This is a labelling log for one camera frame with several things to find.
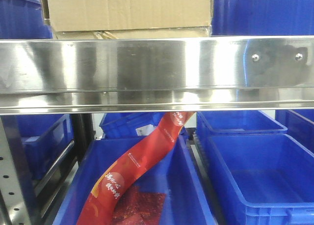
blue plastic crate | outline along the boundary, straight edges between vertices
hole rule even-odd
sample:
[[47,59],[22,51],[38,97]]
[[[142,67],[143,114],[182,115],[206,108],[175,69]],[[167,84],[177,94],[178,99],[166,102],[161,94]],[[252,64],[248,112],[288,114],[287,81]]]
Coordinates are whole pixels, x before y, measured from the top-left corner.
[[[137,139],[96,140],[80,165],[53,225],[75,225],[97,179]],[[161,225],[214,225],[184,140],[136,183],[140,191],[165,193]]]
[[17,122],[33,179],[41,179],[73,139],[68,114],[18,115]]
[[[105,113],[99,126],[108,139],[147,136],[158,126],[164,112]],[[181,133],[188,139],[183,127]]]
[[214,0],[213,35],[314,34],[314,0]]
[[52,38],[39,0],[0,0],[0,39]]
[[213,136],[203,149],[228,224],[314,224],[314,154],[291,136]]
[[276,120],[288,127],[290,136],[314,152],[314,110],[276,110]]
[[197,112],[196,134],[203,143],[212,135],[286,133],[287,128],[262,111]]

paper label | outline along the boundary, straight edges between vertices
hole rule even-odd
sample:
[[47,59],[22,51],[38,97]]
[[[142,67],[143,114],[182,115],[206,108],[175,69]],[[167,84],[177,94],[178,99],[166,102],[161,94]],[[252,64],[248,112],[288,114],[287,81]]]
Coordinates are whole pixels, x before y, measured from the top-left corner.
[[136,128],[136,133],[138,136],[148,136],[150,133],[155,130],[155,127],[153,124],[148,124],[143,127]]

screw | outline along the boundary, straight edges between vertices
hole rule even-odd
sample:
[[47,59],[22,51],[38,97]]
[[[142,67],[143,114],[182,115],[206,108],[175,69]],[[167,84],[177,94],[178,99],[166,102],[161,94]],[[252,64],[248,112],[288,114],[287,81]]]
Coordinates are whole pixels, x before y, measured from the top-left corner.
[[299,61],[299,60],[302,60],[303,59],[303,55],[301,53],[298,53],[295,55],[295,60],[296,61]]
[[259,56],[258,54],[252,55],[252,61],[253,61],[253,62],[257,62],[257,61],[259,61],[259,60],[260,60],[260,56]]

stainless steel shelf rail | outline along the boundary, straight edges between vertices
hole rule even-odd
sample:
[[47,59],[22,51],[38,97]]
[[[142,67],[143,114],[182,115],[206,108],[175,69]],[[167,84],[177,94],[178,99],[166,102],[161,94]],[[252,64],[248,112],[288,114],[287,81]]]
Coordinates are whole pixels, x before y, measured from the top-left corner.
[[314,37],[0,41],[0,114],[314,107]]

cardboard box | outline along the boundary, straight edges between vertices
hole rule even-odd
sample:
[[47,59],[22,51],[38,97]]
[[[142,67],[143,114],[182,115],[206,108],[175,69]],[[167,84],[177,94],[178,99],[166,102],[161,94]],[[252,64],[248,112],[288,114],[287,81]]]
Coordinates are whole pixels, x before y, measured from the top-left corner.
[[209,37],[209,27],[197,28],[159,28],[118,31],[76,31],[54,32],[54,38],[60,40],[73,39],[150,39],[150,38],[182,38]]
[[209,26],[211,0],[48,0],[55,31]]

